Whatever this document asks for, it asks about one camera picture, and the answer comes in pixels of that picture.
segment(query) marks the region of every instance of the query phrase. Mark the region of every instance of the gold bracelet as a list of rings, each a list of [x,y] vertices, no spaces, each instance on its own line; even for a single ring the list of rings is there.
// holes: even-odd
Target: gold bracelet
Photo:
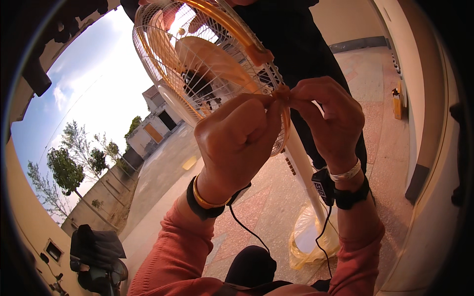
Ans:
[[[198,177],[199,177],[199,174],[194,178],[194,183],[192,185],[192,191],[194,193],[194,196],[197,198],[197,200],[202,203],[203,205],[205,206],[210,206],[210,207],[220,207],[220,206],[225,206],[230,200],[232,197],[230,197],[228,200],[226,200],[226,202],[220,204],[220,205],[216,205],[216,204],[212,204],[210,202],[207,202],[205,199],[203,199],[201,197],[201,195],[199,195],[199,192],[198,192],[198,188],[196,186],[196,184],[198,183]]]

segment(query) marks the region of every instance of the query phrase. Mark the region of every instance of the black cable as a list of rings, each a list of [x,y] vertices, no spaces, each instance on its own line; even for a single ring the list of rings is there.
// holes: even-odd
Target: black cable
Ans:
[[[326,225],[328,225],[328,221],[329,221],[329,216],[331,216],[331,210],[332,210],[332,207],[330,206],[329,207],[329,212],[328,212],[328,215],[326,216],[326,220],[324,221],[324,226],[323,226],[323,230],[321,231],[321,234],[316,238],[316,244],[318,245],[318,248],[321,249],[321,251],[324,252],[324,255],[326,255],[326,260],[328,261],[328,270],[329,270],[329,276],[332,278],[332,273],[331,273],[331,265],[329,264],[329,257],[328,257],[328,253],[326,253],[326,251],[321,248],[321,246],[319,245],[318,243],[318,239],[320,237],[322,237],[325,229],[326,229]]]
[[[230,213],[232,214],[232,217],[234,217],[235,221],[236,221],[237,223],[239,223],[239,225],[242,226],[242,228],[244,228],[245,230],[247,230],[248,232],[250,232],[254,237],[256,237],[256,238],[262,243],[262,245],[264,245],[264,247],[267,249],[268,255],[270,255],[270,250],[268,249],[268,247],[266,246],[266,244],[264,243],[264,241],[262,241],[262,239],[261,239],[260,237],[258,237],[258,235],[256,235],[256,234],[253,233],[252,231],[250,231],[250,229],[248,229],[247,227],[245,227],[245,225],[243,225],[243,224],[237,219],[236,214],[234,214],[234,210],[232,209],[232,206],[229,206],[229,209],[230,209]]]

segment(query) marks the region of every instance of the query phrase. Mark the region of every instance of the right hand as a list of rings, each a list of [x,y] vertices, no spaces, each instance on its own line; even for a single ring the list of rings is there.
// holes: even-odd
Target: right hand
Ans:
[[[324,116],[313,100],[322,104]],[[291,90],[289,105],[310,127],[316,148],[332,174],[354,167],[365,117],[360,104],[342,86],[329,76],[301,80]]]

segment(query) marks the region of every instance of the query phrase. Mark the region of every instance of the building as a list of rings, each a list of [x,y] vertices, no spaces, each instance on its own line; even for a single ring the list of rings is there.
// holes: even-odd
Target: building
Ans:
[[[183,122],[153,85],[143,94],[151,113],[128,136],[127,143],[141,158],[148,158]]]

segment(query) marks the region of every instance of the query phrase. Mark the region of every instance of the left hand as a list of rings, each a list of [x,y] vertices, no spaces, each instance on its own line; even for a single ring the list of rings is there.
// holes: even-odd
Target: left hand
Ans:
[[[203,199],[221,204],[249,184],[270,157],[282,109],[273,97],[241,94],[196,125],[204,160],[197,189]]]

